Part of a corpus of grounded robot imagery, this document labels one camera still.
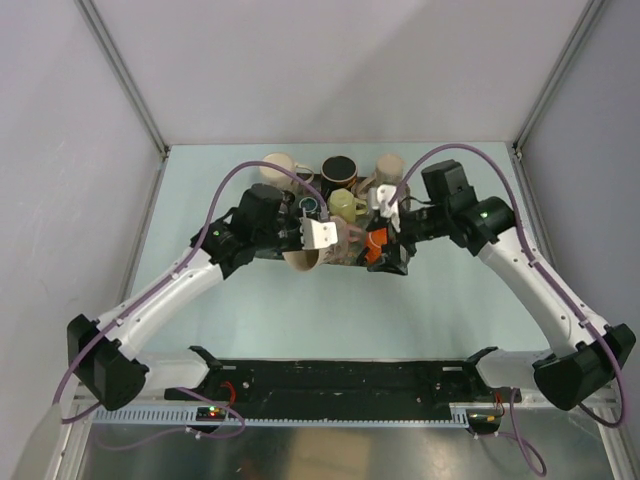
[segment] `orange mug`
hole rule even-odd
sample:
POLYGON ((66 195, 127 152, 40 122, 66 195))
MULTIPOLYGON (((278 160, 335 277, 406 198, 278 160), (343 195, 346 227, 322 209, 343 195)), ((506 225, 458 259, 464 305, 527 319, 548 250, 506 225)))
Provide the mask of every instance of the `orange mug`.
POLYGON ((380 256, 382 255, 382 246, 386 245, 388 241, 389 238, 387 236, 386 228, 381 228, 379 230, 369 232, 364 244, 365 249, 368 249, 367 253, 364 256, 367 265, 373 265, 376 260, 380 258, 380 256))

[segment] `red wire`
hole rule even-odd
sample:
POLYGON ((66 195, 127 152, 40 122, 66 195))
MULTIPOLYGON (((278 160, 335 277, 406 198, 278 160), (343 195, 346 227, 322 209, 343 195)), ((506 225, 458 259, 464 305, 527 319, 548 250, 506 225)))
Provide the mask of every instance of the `red wire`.
POLYGON ((236 402, 236 389, 233 388, 231 382, 226 381, 220 385, 221 387, 228 388, 231 391, 231 397, 229 398, 229 406, 233 405, 236 402))
POLYGON ((504 404, 502 403, 502 397, 500 396, 500 392, 496 392, 495 395, 495 400, 496 400, 496 410, 498 410, 498 405, 500 405, 500 417, 503 417, 505 414, 505 410, 504 410, 504 404))

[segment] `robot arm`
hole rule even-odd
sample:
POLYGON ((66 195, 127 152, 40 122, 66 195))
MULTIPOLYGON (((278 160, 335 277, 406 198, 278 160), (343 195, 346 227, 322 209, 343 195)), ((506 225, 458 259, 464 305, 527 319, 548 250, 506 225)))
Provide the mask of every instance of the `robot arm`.
POLYGON ((458 162, 448 160, 427 167, 422 177, 432 204, 426 208, 408 211, 402 202, 400 206, 392 204, 393 186, 384 185, 370 193, 369 203, 378 213, 368 230, 387 228, 389 242, 369 270, 406 274, 417 242, 448 236, 509 286, 551 347, 551 352, 535 352, 533 356, 502 351, 487 355, 478 370, 487 373, 484 377, 489 386, 537 386, 555 406, 570 410, 609 382, 613 378, 611 363, 585 322, 604 338, 621 367, 635 344, 633 332, 625 324, 609 325, 587 307, 535 248, 535 258, 530 260, 520 244, 511 208, 496 197, 478 201, 458 162), (582 309, 586 320, 571 311, 541 270, 582 309))
POLYGON ((218 368, 201 347, 175 354, 145 354, 142 349, 178 310, 250 263, 257 250, 318 249, 337 243, 335 223, 296 217, 289 206, 280 190, 254 185, 237 208, 208 226, 195 253, 199 234, 164 274, 136 296, 94 322, 79 315, 69 323, 69 362, 88 342, 104 335, 75 374, 107 410, 123 407, 143 390, 196 388, 218 368), (229 215, 232 219, 226 222, 229 215), (187 264, 176 271, 184 260, 187 264), (126 318, 120 318, 131 307, 126 318))

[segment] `mug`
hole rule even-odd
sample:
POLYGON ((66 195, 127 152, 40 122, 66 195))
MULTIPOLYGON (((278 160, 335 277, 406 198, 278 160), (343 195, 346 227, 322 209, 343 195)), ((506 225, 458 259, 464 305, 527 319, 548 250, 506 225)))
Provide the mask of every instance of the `mug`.
POLYGON ((320 190, 325 200, 331 192, 340 188, 350 189, 358 179, 358 166, 349 157, 327 158, 320 169, 322 180, 320 190))
POLYGON ((298 202, 298 216, 315 218, 318 214, 318 200, 315 197, 303 197, 298 202))
POLYGON ((323 263, 340 260, 347 255, 349 244, 360 241, 358 235, 365 233, 362 229, 347 224, 347 222, 340 217, 332 216, 331 221, 336 224, 338 243, 319 250, 283 252, 282 257, 291 268, 299 272, 308 272, 323 263))
POLYGON ((348 255, 350 244, 362 242, 367 232, 355 225, 349 225, 346 220, 340 217, 332 217, 332 220, 336 224, 338 243, 331 246, 332 251, 330 262, 336 262, 338 260, 342 260, 348 255))
MULTIPOLYGON (((313 169, 307 165, 296 163, 295 160, 286 153, 271 153, 264 157, 262 161, 278 165, 291 173, 296 173, 298 169, 306 170, 311 174, 311 177, 305 180, 307 182, 313 180, 313 169)), ((298 191, 300 189, 298 182, 278 170, 264 166, 261 166, 259 170, 262 181, 267 185, 272 185, 280 190, 298 191)))
POLYGON ((382 255, 382 246, 388 242, 387 229, 380 228, 369 232, 365 242, 364 261, 367 265, 373 265, 382 255))
POLYGON ((356 187, 356 197, 366 198, 367 187, 371 184, 376 187, 380 185, 398 185, 402 180, 403 172, 404 160, 393 153, 385 153, 378 157, 373 174, 356 187))
POLYGON ((331 214, 344 218, 348 223, 355 223, 357 215, 367 213, 367 202, 354 197, 345 188, 331 192, 328 203, 331 214))

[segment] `white wall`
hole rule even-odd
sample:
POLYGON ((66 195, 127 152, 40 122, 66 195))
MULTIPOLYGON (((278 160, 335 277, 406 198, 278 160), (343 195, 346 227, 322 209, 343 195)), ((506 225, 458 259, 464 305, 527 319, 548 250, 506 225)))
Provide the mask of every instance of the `white wall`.
MULTIPOLYGON (((524 155, 559 270, 640 338, 639 23, 639 2, 611 2, 524 155)), ((640 346, 624 372, 640 448, 640 346)))
POLYGON ((0 478, 48 408, 66 324, 117 302, 158 164, 71 0, 0 7, 0 478))
POLYGON ((512 141, 587 0, 97 0, 178 143, 512 141))

